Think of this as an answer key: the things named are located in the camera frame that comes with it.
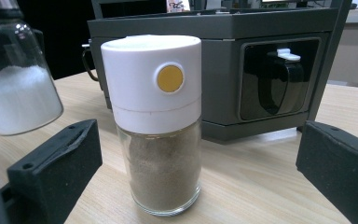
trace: table surface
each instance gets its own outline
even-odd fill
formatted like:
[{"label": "table surface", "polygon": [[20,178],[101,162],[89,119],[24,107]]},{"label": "table surface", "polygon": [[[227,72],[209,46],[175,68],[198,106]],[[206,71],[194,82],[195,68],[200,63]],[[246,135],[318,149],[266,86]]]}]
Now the table surface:
[{"label": "table surface", "polygon": [[[349,223],[296,169],[301,133],[295,128],[224,145],[202,140],[199,198],[178,216],[148,215],[131,197],[115,122],[99,84],[86,73],[55,84],[65,109],[60,118],[30,133],[0,136],[0,187],[7,167],[52,135],[97,119],[103,166],[67,223]],[[316,120],[358,136],[358,88],[327,85]]]}]

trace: white cap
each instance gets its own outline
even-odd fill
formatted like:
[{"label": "white cap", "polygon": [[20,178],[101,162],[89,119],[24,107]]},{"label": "white cap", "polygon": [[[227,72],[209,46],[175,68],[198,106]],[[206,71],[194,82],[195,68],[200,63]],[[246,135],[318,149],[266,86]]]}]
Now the white cap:
[{"label": "white cap", "polygon": [[170,133],[201,114],[201,43],[185,35],[137,35],[101,45],[117,125]]}]

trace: glass jar of salt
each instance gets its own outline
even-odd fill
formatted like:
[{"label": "glass jar of salt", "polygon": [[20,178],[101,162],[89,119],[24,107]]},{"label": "glass jar of salt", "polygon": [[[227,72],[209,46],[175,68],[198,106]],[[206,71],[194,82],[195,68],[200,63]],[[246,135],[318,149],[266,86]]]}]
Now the glass jar of salt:
[{"label": "glass jar of salt", "polygon": [[25,133],[58,118],[62,103],[31,27],[15,0],[0,1],[0,134]]},{"label": "glass jar of salt", "polygon": [[138,35],[101,49],[132,198],[177,215],[200,193],[200,40]]}]

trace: brown powder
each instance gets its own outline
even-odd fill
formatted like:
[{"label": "brown powder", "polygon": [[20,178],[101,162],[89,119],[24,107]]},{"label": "brown powder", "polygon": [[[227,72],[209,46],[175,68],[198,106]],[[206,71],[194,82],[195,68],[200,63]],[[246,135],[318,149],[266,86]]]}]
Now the brown powder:
[{"label": "brown powder", "polygon": [[136,134],[118,128],[134,200],[154,211],[190,201],[200,176],[200,123],[174,133]]}]

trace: gray plastic housing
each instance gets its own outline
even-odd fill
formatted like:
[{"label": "gray plastic housing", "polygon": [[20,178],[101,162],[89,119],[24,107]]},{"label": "gray plastic housing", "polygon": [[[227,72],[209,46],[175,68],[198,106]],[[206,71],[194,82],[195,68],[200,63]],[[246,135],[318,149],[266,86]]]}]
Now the gray plastic housing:
[{"label": "gray plastic housing", "polygon": [[[90,48],[106,104],[111,108],[101,44],[129,35],[193,35],[202,45],[202,137],[215,142],[300,127],[315,120],[351,1],[330,8],[239,9],[146,15],[88,21]],[[307,97],[294,113],[243,120],[241,47],[317,38]]]}]

